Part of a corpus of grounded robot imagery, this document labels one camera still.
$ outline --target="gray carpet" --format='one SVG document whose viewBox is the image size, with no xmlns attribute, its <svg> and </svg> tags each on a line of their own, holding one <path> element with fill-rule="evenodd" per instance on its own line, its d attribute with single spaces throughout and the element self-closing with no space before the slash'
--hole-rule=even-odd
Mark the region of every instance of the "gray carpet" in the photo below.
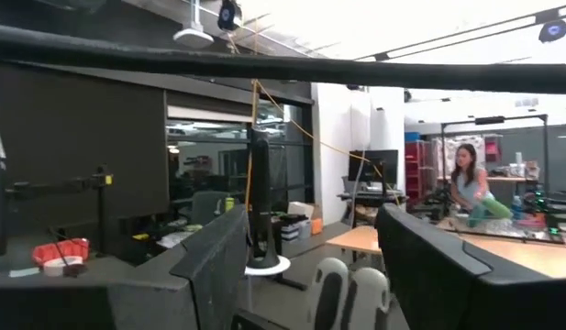
<svg viewBox="0 0 566 330">
<path fill-rule="evenodd" d="M 292 262 L 291 268 L 284 273 L 284 277 L 308 285 L 311 282 L 315 266 L 321 259 L 333 257 L 346 262 L 348 265 L 351 264 L 351 252 L 342 253 L 339 247 L 325 245 L 293 258 L 302 251 L 317 247 L 326 240 L 348 231 L 348 229 L 347 225 L 337 223 L 327 226 L 321 235 L 313 236 L 305 241 L 286 244 L 283 247 L 283 253 L 287 258 L 291 258 Z M 366 259 L 358 262 L 362 266 L 367 266 L 366 263 Z M 248 309 L 246 280 L 243 280 L 239 285 L 238 297 L 239 307 Z M 253 312 L 266 319 L 292 330 L 307 329 L 305 291 L 298 291 L 272 280 L 252 278 L 252 302 Z M 394 303 L 391 307 L 388 330 L 408 330 L 405 317 L 398 303 Z"/>
</svg>

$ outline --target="glass wall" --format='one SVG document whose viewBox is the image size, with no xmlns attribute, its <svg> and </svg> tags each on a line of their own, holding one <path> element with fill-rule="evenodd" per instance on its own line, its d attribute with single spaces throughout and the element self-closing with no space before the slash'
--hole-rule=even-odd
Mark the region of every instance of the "glass wall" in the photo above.
<svg viewBox="0 0 566 330">
<path fill-rule="evenodd" d="M 311 132 L 310 111 L 261 102 L 257 127 L 270 137 L 272 209 L 289 201 L 313 202 L 312 142 L 292 122 Z M 172 200 L 207 190 L 225 191 L 244 201 L 250 123 L 200 119 L 167 120 L 167 155 Z"/>
</svg>

